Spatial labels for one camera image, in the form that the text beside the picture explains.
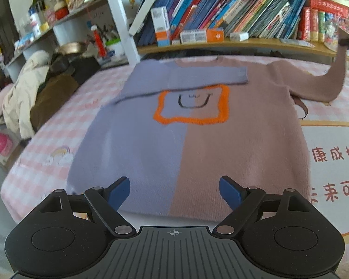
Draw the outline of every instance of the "sweater sleeve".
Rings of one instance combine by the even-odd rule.
[[[340,38],[348,36],[348,33],[339,29]],[[292,95],[313,101],[329,102],[337,98],[343,87],[346,49],[347,47],[339,46],[335,62],[324,75],[313,76],[284,60],[273,62],[272,65]]]

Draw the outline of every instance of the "brown bag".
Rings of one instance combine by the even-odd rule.
[[[59,74],[47,82],[30,111],[30,121],[35,132],[60,110],[77,88],[79,84],[68,74]]]

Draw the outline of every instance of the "bowl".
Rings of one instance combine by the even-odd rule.
[[[58,48],[58,53],[62,55],[82,55],[87,51],[87,45],[82,42],[71,42]]]

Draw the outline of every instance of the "beige jacket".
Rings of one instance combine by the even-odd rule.
[[[35,135],[30,122],[30,110],[35,104],[37,90],[47,76],[48,62],[47,52],[35,52],[23,66],[17,81],[4,98],[5,123],[14,133],[19,129],[24,140]]]

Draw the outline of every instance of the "white shelf frame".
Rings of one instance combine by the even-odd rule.
[[[135,66],[141,61],[141,57],[138,54],[133,37],[131,37],[128,33],[127,15],[125,13],[122,0],[107,0],[107,2],[109,4],[112,17],[114,18],[116,29],[119,33],[128,62],[130,65]]]

